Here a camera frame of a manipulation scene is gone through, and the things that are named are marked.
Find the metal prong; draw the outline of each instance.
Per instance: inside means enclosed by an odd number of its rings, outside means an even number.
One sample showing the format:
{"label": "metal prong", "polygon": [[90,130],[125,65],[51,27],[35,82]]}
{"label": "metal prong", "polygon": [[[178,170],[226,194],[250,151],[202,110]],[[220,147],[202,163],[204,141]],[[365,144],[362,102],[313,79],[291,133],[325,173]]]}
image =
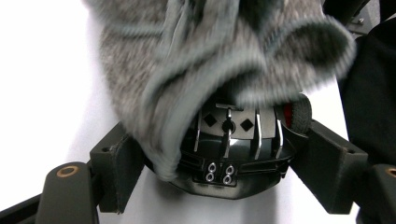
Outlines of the metal prong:
{"label": "metal prong", "polygon": [[256,141],[254,144],[255,148],[255,155],[254,160],[257,160],[260,156],[260,151],[262,149],[262,122],[260,121],[260,113],[256,114],[256,128],[253,141]]}
{"label": "metal prong", "polygon": [[243,108],[239,108],[236,105],[216,103],[216,107],[220,108],[220,109],[231,109],[231,110],[236,110],[236,111],[244,111]]}
{"label": "metal prong", "polygon": [[282,123],[279,119],[276,120],[276,135],[279,137],[279,149],[276,151],[275,158],[278,159],[283,148]]}
{"label": "metal prong", "polygon": [[195,135],[195,144],[194,144],[194,152],[198,151],[198,143],[199,143],[199,134],[201,133],[201,121],[202,121],[202,111],[198,112],[198,119],[196,123],[196,135]]}
{"label": "metal prong", "polygon": [[231,108],[227,109],[227,119],[231,119]]}
{"label": "metal prong", "polygon": [[228,158],[230,154],[230,141],[231,141],[231,130],[228,130],[227,133],[223,136],[223,143],[225,144],[224,156],[223,158]]}

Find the square hole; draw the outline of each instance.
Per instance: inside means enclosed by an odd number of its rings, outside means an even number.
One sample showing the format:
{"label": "square hole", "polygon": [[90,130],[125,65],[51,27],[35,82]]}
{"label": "square hole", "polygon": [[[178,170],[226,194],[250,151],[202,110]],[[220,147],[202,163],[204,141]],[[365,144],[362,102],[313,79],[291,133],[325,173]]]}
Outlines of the square hole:
{"label": "square hole", "polygon": [[209,125],[209,127],[212,127],[216,122],[218,122],[211,114],[206,115],[206,117],[204,117],[204,121]]}
{"label": "square hole", "polygon": [[253,128],[253,126],[254,125],[250,119],[245,119],[245,121],[241,123],[241,127],[245,130],[245,132],[249,131],[251,128]]}

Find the gray sock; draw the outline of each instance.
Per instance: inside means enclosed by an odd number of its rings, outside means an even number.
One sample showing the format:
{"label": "gray sock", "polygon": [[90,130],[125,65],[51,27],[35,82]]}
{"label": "gray sock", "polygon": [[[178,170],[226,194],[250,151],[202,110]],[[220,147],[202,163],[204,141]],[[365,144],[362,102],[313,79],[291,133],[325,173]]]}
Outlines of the gray sock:
{"label": "gray sock", "polygon": [[[95,14],[111,18],[101,52],[116,113],[162,180],[177,177],[182,138],[224,83],[237,104],[267,107],[341,77],[353,60],[353,39],[322,15],[319,1],[240,1],[169,0],[166,8],[158,0],[91,4]],[[129,9],[120,10],[124,5]],[[133,15],[145,9],[148,14]],[[159,23],[162,35],[113,25]]]}

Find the brass insert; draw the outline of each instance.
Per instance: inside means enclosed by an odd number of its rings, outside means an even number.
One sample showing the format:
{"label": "brass insert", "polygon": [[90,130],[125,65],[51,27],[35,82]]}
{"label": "brass insert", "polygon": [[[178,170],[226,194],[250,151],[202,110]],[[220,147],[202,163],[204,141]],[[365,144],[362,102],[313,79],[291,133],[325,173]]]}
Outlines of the brass insert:
{"label": "brass insert", "polygon": [[396,169],[395,168],[389,168],[387,170],[387,173],[393,177],[396,177]]}
{"label": "brass insert", "polygon": [[70,175],[74,175],[76,172],[78,171],[78,167],[77,166],[66,166],[62,169],[60,169],[56,175],[59,177],[68,177]]}

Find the gray fabric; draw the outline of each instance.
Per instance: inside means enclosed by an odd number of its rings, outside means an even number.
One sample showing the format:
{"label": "gray fabric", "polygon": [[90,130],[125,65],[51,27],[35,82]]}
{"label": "gray fabric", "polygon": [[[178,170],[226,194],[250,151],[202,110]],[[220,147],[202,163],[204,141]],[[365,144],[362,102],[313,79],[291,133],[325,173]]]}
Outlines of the gray fabric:
{"label": "gray fabric", "polygon": [[[343,76],[355,55],[317,0],[86,1],[107,24],[101,52],[114,108],[166,181],[177,177],[194,115],[224,83],[237,105],[267,107]],[[146,29],[158,24],[161,35]]]}

